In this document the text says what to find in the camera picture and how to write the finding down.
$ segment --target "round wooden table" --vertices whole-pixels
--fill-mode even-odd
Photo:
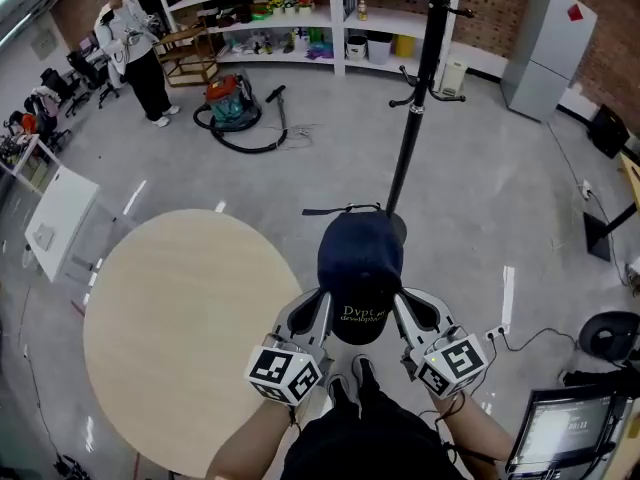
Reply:
[[[278,251],[233,217],[160,215],[99,271],[84,324],[96,397],[118,432],[170,471],[204,477],[262,400],[249,355],[300,287]]]

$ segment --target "red diamond sticker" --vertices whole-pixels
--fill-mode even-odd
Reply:
[[[580,7],[578,7],[578,4],[573,4],[571,7],[569,7],[567,14],[569,15],[569,19],[571,21],[580,21],[584,19],[584,16],[580,12]]]

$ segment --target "gray refrigerator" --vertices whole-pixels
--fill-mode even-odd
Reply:
[[[547,121],[578,69],[597,19],[577,0],[529,0],[500,83],[507,107]]]

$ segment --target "vacuum hose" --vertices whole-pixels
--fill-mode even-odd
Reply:
[[[198,117],[199,114],[201,114],[202,112],[211,110],[211,107],[207,103],[201,105],[200,107],[198,107],[196,109],[196,111],[193,113],[193,120],[195,121],[195,123],[198,126],[204,128],[206,130],[209,130],[211,132],[211,135],[213,135],[218,140],[218,142],[220,142],[220,144],[222,144],[223,146],[228,147],[229,149],[237,151],[238,153],[245,153],[245,154],[248,154],[248,155],[255,155],[255,154],[258,154],[258,153],[268,153],[269,151],[275,151],[276,149],[278,149],[282,145],[282,143],[287,138],[287,122],[286,122],[286,118],[285,118],[285,115],[284,115],[284,100],[282,99],[282,91],[284,91],[285,89],[286,89],[286,87],[284,85],[281,85],[275,91],[273,91],[266,99],[267,103],[271,103],[275,98],[278,99],[278,110],[280,111],[280,121],[282,123],[282,135],[280,135],[280,138],[277,141],[269,144],[268,146],[264,146],[264,147],[261,147],[261,148],[243,148],[242,146],[238,146],[237,144],[233,144],[232,142],[229,142],[228,140],[225,140],[224,133],[221,130],[219,130],[218,128],[216,128],[216,118],[215,118],[215,116],[211,116],[211,120],[209,121],[209,124],[204,123]],[[228,130],[228,131],[240,132],[240,131],[243,131],[243,130],[247,130],[247,129],[251,128],[252,126],[254,126],[258,122],[260,117],[262,117],[262,112],[258,109],[258,114],[257,114],[255,119],[252,119],[251,121],[243,123],[242,125],[238,126],[237,128],[235,128],[233,130]]]

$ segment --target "gray floor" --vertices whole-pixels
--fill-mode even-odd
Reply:
[[[293,141],[288,145],[301,149],[260,156],[234,153],[191,119],[202,102],[202,88],[171,91],[183,112],[164,129],[146,122],[132,92],[125,90],[103,110],[92,101],[79,113],[62,159],[123,206],[147,180],[134,214],[141,222],[179,208],[213,209],[226,201],[225,212],[265,235],[303,288],[312,288],[318,244],[331,217],[300,212],[351,202],[384,204],[407,116],[406,108],[390,109],[387,101],[405,97],[409,89],[399,77],[370,72],[340,79],[321,68],[253,66],[249,73],[261,100],[278,85],[287,86],[289,124],[316,124],[312,144]],[[398,206],[409,228],[405,286],[440,297],[468,332],[482,334],[500,323],[503,271],[513,267],[512,345],[546,326],[576,336],[593,314],[637,311],[613,265],[585,252],[581,212],[600,216],[599,209],[575,190],[549,128],[507,111],[496,84],[470,76],[465,85],[467,103],[428,102]],[[260,128],[242,140],[275,140],[278,132],[266,127],[277,125],[271,104]],[[571,118],[558,113],[550,125],[578,178],[590,181],[609,217],[628,206],[631,193],[619,161],[595,150],[584,127]],[[70,303],[78,294],[21,266],[23,230],[34,204],[33,196],[17,188],[0,215],[0,240],[7,240],[0,256],[3,374],[39,438],[37,446],[49,458],[51,447],[23,358],[28,345],[58,448],[79,459],[94,480],[132,478],[135,451],[101,412],[84,369],[83,319]],[[621,264],[640,252],[633,239],[639,230],[634,217],[616,232]],[[485,345],[492,357],[492,348]],[[491,404],[492,415],[515,434],[529,390],[554,386],[572,350],[552,335],[520,353],[508,353],[501,342],[497,346],[498,358],[475,399]],[[431,404],[425,389],[411,385],[398,363],[403,347],[390,321],[367,349],[388,394],[421,411]],[[353,351],[340,349],[345,357],[338,363],[343,364]],[[608,369],[584,357],[577,361]],[[142,459],[138,478],[165,474]]]

